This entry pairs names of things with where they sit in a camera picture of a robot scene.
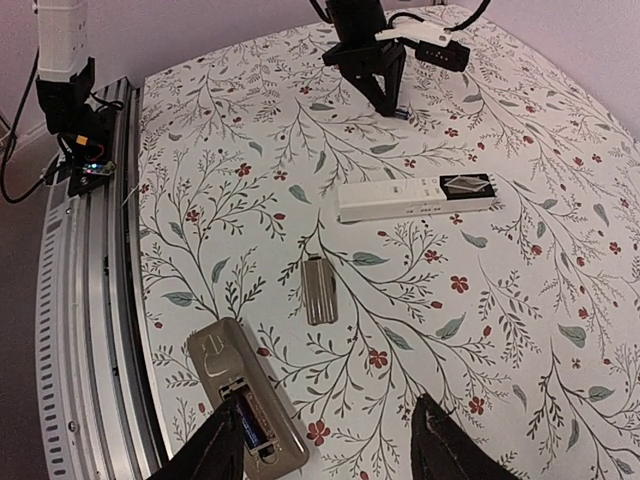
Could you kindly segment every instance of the floral print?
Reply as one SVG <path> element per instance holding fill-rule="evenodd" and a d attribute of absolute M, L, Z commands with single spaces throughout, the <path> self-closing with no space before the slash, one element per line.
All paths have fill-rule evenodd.
<path fill-rule="evenodd" d="M 305 479 L 410 478 L 427 390 L 519 478 L 638 475 L 640 147 L 500 28 L 456 35 L 465 72 L 408 59 L 407 120 L 322 64 L 336 41 L 323 24 L 147 79 L 141 328 L 170 454 L 210 413 L 185 341 L 231 317 L 319 449 Z M 336 219 L 344 183 L 465 171 L 492 175 L 488 211 Z M 335 324 L 306 322 L 314 255 L 334 273 Z"/>

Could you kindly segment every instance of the table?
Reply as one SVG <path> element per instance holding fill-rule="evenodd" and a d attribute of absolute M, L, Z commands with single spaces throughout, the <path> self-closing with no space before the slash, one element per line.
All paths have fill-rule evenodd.
<path fill-rule="evenodd" d="M 457 7 L 417 9 L 451 25 Z M 186 338 L 242 322 L 306 435 L 305 479 L 410 478 L 428 390 L 521 478 L 640 472 L 640 151 L 587 92 L 498 26 L 464 74 L 410 59 L 381 118 L 324 67 L 324 24 L 146 81 L 140 228 L 156 400 L 173 452 L 211 413 Z M 346 182 L 494 175 L 490 211 L 342 225 Z M 336 269 L 311 327 L 300 262 Z"/>

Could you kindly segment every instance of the floral tablecloth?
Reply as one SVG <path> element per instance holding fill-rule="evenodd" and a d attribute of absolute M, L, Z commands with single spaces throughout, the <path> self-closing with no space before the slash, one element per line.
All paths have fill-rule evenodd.
<path fill-rule="evenodd" d="M 408 62 L 408 121 L 323 66 L 335 40 L 312 25 L 146 82 L 142 273 L 171 450 L 211 413 L 185 340 L 231 316 L 308 438 L 291 478 L 410 478 L 425 390 L 521 478 L 640 478 L 638 144 L 486 21 L 460 34 L 466 73 Z M 490 211 L 337 222 L 342 183 L 458 172 L 494 175 Z M 313 253 L 335 269 L 333 325 L 301 309 Z"/>

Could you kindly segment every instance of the red flower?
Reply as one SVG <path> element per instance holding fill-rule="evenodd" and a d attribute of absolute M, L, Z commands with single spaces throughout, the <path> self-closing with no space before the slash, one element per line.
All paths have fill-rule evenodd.
<path fill-rule="evenodd" d="M 427 250 L 427 253 L 424 254 L 424 258 L 428 263 L 437 262 L 440 260 L 440 255 L 435 250 Z"/>
<path fill-rule="evenodd" d="M 200 219 L 200 212 L 198 212 L 197 210 L 194 209 L 187 212 L 187 222 L 197 223 L 199 219 Z"/>
<path fill-rule="evenodd" d="M 458 293 L 464 293 L 469 290 L 469 284 L 467 283 L 467 277 L 451 277 L 451 289 L 456 290 Z"/>
<path fill-rule="evenodd" d="M 309 424 L 307 438 L 309 440 L 313 440 L 313 444 L 316 447 L 322 445 L 324 443 L 324 437 L 328 437 L 329 435 L 331 435 L 331 430 L 324 426 L 324 422 L 322 420 Z"/>
<path fill-rule="evenodd" d="M 618 246 L 618 242 L 610 242 L 609 250 L 611 250 L 614 255 L 617 255 L 622 251 L 622 248 Z"/>
<path fill-rule="evenodd" d="M 473 397 L 469 402 L 469 408 L 471 409 L 471 413 L 482 415 L 484 413 L 484 399 Z"/>
<path fill-rule="evenodd" d="M 240 168 L 236 169 L 236 173 L 239 177 L 245 177 L 251 173 L 251 165 L 243 163 L 240 165 Z"/>
<path fill-rule="evenodd" d="M 380 352 L 375 348 L 369 350 L 369 365 L 373 365 L 376 368 L 382 368 L 389 363 L 387 359 L 387 352 Z"/>

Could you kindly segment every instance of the wall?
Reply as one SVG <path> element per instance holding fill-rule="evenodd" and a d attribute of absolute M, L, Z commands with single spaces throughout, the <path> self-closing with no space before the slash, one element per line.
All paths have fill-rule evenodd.
<path fill-rule="evenodd" d="M 476 9 L 480 0 L 452 0 Z M 493 0 L 486 13 L 591 92 L 640 138 L 640 2 Z"/>
<path fill-rule="evenodd" d="M 387 8 L 430 0 L 383 0 Z M 13 119 L 37 48 L 29 0 L 3 0 L 0 11 L 0 111 Z M 152 73 L 226 45 L 317 21 L 308 0 L 89 0 L 96 85 Z M 20 132 L 44 121 L 32 93 Z"/>

